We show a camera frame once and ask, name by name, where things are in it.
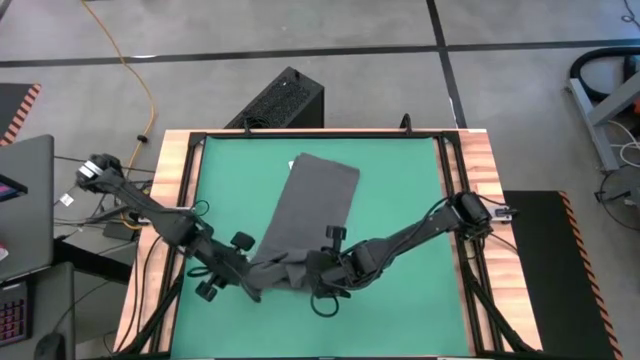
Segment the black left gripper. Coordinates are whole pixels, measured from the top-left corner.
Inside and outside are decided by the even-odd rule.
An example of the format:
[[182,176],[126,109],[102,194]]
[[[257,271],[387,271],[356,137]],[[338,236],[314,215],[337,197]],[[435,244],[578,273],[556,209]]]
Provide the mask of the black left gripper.
[[251,264],[245,255],[255,245],[255,239],[243,232],[237,232],[231,246],[211,238],[209,232],[198,231],[194,240],[194,257],[204,265],[204,275],[209,279],[201,281],[195,292],[207,302],[211,302],[217,289],[228,285],[241,287],[255,303],[260,303],[261,290],[246,281]]

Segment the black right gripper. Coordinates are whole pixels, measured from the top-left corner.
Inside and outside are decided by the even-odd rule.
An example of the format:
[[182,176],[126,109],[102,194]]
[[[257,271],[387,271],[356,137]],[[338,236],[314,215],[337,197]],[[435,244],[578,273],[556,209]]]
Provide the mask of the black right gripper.
[[324,282],[318,277],[310,279],[310,288],[315,298],[351,297],[349,291],[354,290],[357,275],[353,258],[359,243],[342,250],[346,234],[345,227],[327,226],[325,235],[331,240],[331,245],[326,246],[324,251],[307,253],[306,273],[324,272]]

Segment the grey towel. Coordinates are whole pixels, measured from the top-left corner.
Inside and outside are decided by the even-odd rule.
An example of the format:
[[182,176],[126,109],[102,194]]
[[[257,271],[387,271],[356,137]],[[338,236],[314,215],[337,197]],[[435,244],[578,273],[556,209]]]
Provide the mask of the grey towel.
[[360,170],[308,153],[288,172],[271,221],[251,258],[245,277],[250,289],[302,289],[308,286],[307,260],[330,247],[329,226],[346,224]]

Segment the black power adapter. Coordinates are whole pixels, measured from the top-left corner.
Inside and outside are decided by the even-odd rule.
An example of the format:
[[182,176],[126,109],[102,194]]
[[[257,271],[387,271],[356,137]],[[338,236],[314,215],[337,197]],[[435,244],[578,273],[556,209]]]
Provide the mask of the black power adapter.
[[102,232],[102,235],[104,237],[116,239],[116,240],[122,240],[122,241],[129,241],[129,242],[134,240],[136,234],[137,234],[136,230],[132,230],[126,227],[121,222],[107,223]]

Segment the black computer tower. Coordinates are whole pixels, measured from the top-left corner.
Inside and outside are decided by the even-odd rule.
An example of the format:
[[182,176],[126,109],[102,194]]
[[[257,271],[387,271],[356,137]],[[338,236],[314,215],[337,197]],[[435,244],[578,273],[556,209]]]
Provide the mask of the black computer tower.
[[287,67],[270,82],[225,129],[323,128],[325,87],[298,70]]

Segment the black computer mouse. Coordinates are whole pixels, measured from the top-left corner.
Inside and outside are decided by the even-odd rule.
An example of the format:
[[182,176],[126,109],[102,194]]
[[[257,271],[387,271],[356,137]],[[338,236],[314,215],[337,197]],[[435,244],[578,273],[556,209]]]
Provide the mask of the black computer mouse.
[[43,336],[35,346],[33,360],[66,360],[64,336],[58,332]]

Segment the black striped floor mat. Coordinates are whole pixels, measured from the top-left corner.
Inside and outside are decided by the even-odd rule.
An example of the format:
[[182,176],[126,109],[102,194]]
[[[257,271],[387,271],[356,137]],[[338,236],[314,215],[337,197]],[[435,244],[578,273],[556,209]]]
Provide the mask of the black striped floor mat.
[[40,84],[0,83],[0,147],[16,141],[41,89]]
[[562,191],[507,190],[542,348],[546,353],[624,360],[584,238]]

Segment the grey laptop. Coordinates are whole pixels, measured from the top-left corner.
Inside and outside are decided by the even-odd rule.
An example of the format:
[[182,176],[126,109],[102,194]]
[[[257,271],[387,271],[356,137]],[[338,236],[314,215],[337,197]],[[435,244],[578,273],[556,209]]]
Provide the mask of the grey laptop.
[[28,188],[26,195],[0,203],[0,286],[28,281],[32,334],[0,347],[0,360],[33,360],[37,342],[50,332],[65,338],[73,360],[73,266],[54,262],[53,150],[50,135],[0,147],[0,174]]

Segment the backlit black keyboard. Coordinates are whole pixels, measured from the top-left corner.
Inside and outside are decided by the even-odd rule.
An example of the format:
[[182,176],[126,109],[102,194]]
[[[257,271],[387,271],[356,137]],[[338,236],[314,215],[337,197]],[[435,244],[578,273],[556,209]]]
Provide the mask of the backlit black keyboard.
[[28,281],[0,286],[0,347],[25,341],[32,334],[31,287]]

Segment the small display screen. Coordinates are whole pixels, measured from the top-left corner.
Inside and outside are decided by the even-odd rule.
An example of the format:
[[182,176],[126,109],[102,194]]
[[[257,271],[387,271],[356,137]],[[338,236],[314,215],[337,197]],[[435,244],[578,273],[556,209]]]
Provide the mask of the small display screen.
[[28,188],[25,185],[0,174],[0,203],[18,198],[27,193]]

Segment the round black stand base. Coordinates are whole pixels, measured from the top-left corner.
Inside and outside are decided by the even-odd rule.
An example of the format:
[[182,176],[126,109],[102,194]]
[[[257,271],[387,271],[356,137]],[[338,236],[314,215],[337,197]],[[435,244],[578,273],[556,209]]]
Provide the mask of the round black stand base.
[[622,165],[604,171],[594,196],[611,220],[640,233],[640,169]]

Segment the silver mounting bracket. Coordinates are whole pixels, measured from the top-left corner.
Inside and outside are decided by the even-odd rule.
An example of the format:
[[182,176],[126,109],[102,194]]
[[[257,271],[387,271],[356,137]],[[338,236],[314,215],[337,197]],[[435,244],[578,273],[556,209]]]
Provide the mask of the silver mounting bracket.
[[489,212],[493,221],[501,223],[509,223],[519,214],[517,209],[508,205],[492,206]]

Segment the grey metal bench frame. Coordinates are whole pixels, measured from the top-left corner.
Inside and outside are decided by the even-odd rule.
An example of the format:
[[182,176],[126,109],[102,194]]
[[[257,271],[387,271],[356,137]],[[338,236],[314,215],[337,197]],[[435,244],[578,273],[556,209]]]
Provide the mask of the grey metal bench frame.
[[577,105],[580,118],[591,136],[603,170],[618,170],[620,164],[607,138],[606,125],[640,96],[640,72],[633,75],[596,106],[592,104],[577,78],[570,78],[567,82],[567,88]]

